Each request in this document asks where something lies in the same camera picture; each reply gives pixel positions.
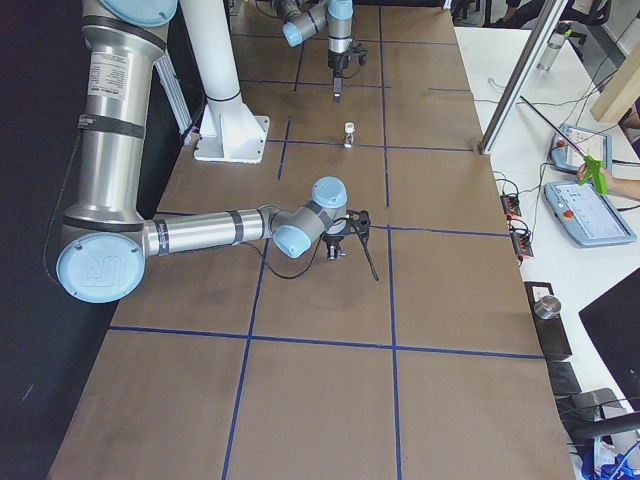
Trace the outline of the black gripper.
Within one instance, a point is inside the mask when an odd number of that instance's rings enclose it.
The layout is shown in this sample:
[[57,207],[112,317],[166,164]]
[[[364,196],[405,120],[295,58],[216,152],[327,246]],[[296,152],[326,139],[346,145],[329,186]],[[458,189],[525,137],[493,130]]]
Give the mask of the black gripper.
[[347,51],[328,51],[328,66],[333,73],[333,102],[339,103],[342,98],[343,72],[349,68],[350,55]]
[[338,259],[338,248],[342,248],[341,242],[344,240],[343,235],[325,233],[322,236],[327,249],[327,259],[334,261]]

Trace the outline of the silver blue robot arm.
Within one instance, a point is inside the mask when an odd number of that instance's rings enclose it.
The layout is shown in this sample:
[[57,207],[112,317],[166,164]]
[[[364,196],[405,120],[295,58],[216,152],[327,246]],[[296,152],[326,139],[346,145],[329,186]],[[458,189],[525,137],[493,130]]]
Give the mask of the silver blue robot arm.
[[283,22],[283,35],[291,47],[298,46],[326,30],[328,34],[328,66],[333,74],[333,100],[342,98],[344,72],[355,55],[356,43],[352,33],[354,16],[350,0],[319,1],[308,10],[303,1],[275,0],[270,6]]
[[64,211],[56,278],[72,297],[110,303],[142,281],[146,261],[257,240],[291,258],[316,241],[347,233],[348,194],[332,176],[312,186],[295,211],[274,205],[183,217],[154,211],[179,149],[156,120],[154,87],[163,82],[174,20],[189,77],[203,89],[200,161],[257,164],[270,121],[245,104],[220,1],[86,1],[81,32],[90,53],[86,106],[70,163],[79,171],[75,201]]

